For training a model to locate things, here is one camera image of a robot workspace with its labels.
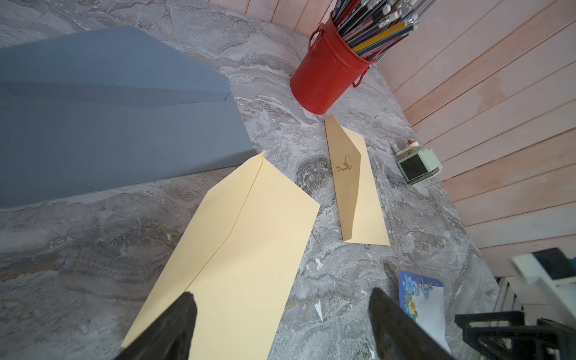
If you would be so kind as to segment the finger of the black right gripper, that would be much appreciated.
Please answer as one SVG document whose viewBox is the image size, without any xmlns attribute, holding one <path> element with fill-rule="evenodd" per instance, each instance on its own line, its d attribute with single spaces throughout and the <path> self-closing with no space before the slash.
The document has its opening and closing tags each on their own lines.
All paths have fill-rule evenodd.
<svg viewBox="0 0 576 360">
<path fill-rule="evenodd" d="M 574 359 L 575 330 L 551 319 L 525 323 L 522 311 L 457 314 L 463 340 L 486 359 Z"/>
</svg>

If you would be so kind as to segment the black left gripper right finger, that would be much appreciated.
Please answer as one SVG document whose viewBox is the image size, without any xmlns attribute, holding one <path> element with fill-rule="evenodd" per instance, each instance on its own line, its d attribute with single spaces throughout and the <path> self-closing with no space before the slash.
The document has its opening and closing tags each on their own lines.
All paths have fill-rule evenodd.
<svg viewBox="0 0 576 360">
<path fill-rule="evenodd" d="M 380 288 L 371 291 L 368 316 L 378 359 L 452 359 Z"/>
</svg>

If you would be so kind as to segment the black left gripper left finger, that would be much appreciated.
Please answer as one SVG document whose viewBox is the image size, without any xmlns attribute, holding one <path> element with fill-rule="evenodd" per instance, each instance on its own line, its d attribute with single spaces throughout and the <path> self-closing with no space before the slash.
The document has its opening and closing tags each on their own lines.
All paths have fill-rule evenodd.
<svg viewBox="0 0 576 360">
<path fill-rule="evenodd" d="M 194 295 L 184 292 L 115 360 L 186 360 L 196 321 Z"/>
</svg>

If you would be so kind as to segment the blue bordered letter paper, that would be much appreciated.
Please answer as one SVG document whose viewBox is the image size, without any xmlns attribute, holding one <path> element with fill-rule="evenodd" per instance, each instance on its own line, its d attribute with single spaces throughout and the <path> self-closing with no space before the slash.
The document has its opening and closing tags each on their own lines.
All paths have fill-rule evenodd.
<svg viewBox="0 0 576 360">
<path fill-rule="evenodd" d="M 400 271 L 400 307 L 448 354 L 446 341 L 444 283 L 432 277 Z"/>
</svg>

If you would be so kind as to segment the yellow envelope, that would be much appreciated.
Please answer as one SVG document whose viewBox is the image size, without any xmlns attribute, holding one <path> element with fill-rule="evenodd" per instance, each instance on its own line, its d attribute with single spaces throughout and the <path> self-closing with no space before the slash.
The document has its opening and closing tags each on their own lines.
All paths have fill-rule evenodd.
<svg viewBox="0 0 576 360">
<path fill-rule="evenodd" d="M 332 115 L 324 122 L 342 239 L 348 243 L 389 246 L 365 138 L 342 127 Z"/>
<path fill-rule="evenodd" d="M 262 154 L 246 160 L 204 196 L 122 347 L 191 293 L 192 359 L 266 359 L 319 208 Z"/>
</svg>

